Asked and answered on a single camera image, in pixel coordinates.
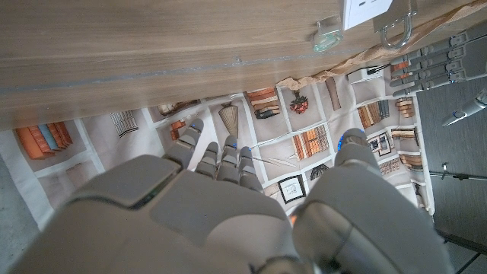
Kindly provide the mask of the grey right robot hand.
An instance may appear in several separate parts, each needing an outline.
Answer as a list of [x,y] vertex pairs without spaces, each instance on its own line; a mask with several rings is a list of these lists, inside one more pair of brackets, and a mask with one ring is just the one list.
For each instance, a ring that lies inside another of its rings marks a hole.
[[195,119],[161,157],[86,183],[12,273],[451,273],[428,218],[382,176],[362,130],[287,214],[266,196],[251,150],[229,136],[188,168]]

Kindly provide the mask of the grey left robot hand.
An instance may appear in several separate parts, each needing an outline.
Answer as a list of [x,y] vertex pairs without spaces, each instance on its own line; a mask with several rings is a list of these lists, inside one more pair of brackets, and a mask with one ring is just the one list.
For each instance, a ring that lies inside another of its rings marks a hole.
[[394,92],[396,98],[409,97],[446,84],[483,78],[486,76],[486,22],[413,50],[390,63],[397,65],[401,62],[408,65],[391,72],[398,79],[390,82],[390,86],[409,83],[412,86]]

